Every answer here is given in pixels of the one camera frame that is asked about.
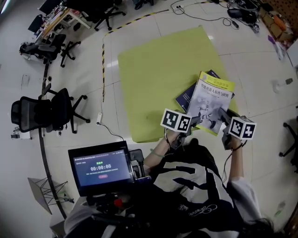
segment book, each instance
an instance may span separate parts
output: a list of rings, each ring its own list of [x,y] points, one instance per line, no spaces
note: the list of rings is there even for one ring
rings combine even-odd
[[[187,114],[200,117],[197,125],[213,135],[217,135],[222,121],[218,114],[220,108],[228,110],[235,83],[213,77],[201,72],[195,85]]]
[[[209,70],[207,74],[219,79],[219,76],[213,70]],[[191,100],[192,94],[194,93],[195,87],[196,87],[196,83],[194,83],[192,86],[186,89],[182,94],[180,94],[175,99],[176,102],[180,105],[180,107],[182,107],[184,112],[187,112],[188,110],[188,107],[190,105],[190,100]]]

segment black and white marker cube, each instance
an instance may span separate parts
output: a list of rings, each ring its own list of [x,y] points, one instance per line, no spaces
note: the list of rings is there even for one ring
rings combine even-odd
[[[190,121],[191,116],[166,108],[160,125],[175,132],[187,132]]]
[[[244,117],[232,117],[229,134],[238,139],[252,139],[257,124]]]

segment blue book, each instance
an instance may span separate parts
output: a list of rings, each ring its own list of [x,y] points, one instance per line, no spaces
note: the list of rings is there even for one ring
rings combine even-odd
[[[213,70],[209,70],[207,72],[207,74],[219,79],[219,76]],[[194,94],[195,88],[196,88],[196,83],[194,83],[192,86],[190,86],[188,89],[186,89],[181,95],[179,95],[175,99],[176,102],[180,105],[180,107],[182,107],[182,109],[185,112],[187,112],[187,110],[188,110],[188,107],[190,105],[190,100],[192,98],[192,95]]]

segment white floor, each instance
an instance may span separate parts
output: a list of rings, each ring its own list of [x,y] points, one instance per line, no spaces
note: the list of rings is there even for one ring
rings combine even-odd
[[[174,0],[156,0],[154,6],[146,4],[136,11],[132,2],[126,0],[120,9],[127,15],[111,18],[111,26],[115,29],[148,13],[169,9],[173,2]],[[193,3],[196,0],[184,0],[181,3],[187,6],[185,12],[189,15],[209,20],[228,17],[227,9],[219,5],[205,3],[188,6]],[[254,34],[240,22],[238,24],[239,30],[234,30],[230,26],[224,26],[222,20],[203,21],[167,12],[146,17],[106,36],[106,97],[102,105],[102,122],[114,133],[122,135],[129,148],[140,148],[144,156],[148,155],[150,148],[154,148],[156,143],[136,144],[131,140],[123,105],[117,55],[151,39],[202,25],[217,49],[230,80],[236,83],[239,114],[257,122],[254,140],[244,148],[245,176],[256,190],[262,213],[273,219],[278,228],[287,221],[298,201],[298,176],[290,164],[292,154],[286,158],[278,156],[280,151],[285,151],[293,142],[289,132],[283,128],[283,122],[290,121],[297,129],[295,106],[298,104],[298,80],[288,58],[283,62],[278,60],[272,44],[267,40],[269,33],[262,22],[259,23],[259,34]],[[61,137],[57,137],[54,132],[45,137],[47,160],[53,179],[57,182],[67,180],[67,192],[75,199],[78,199],[79,194],[71,172],[68,150],[120,140],[110,135],[105,127],[95,124],[102,98],[102,38],[107,31],[105,23],[100,25],[99,32],[93,29],[83,30],[79,36],[82,43],[74,50],[76,60],[67,60],[66,67],[61,68],[60,59],[57,59],[49,72],[53,78],[54,90],[66,87],[76,99],[82,94],[88,95],[88,100],[81,103],[77,112],[90,118],[90,124],[78,120],[77,134],[72,134],[68,125]],[[294,82],[280,94],[275,94],[271,81],[287,78],[293,78]],[[223,149],[221,136],[214,137],[204,131],[195,131],[192,135],[210,150],[220,172],[223,171],[224,161],[229,154]],[[282,202],[285,202],[285,207],[275,216],[278,205]]]

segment yellow-green mat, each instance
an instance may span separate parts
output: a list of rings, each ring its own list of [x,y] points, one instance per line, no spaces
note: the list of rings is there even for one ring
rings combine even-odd
[[[120,79],[132,140],[156,141],[163,136],[165,108],[178,109],[175,98],[212,69],[229,80],[202,26],[136,46],[118,55]],[[230,109],[237,112],[234,100]]]

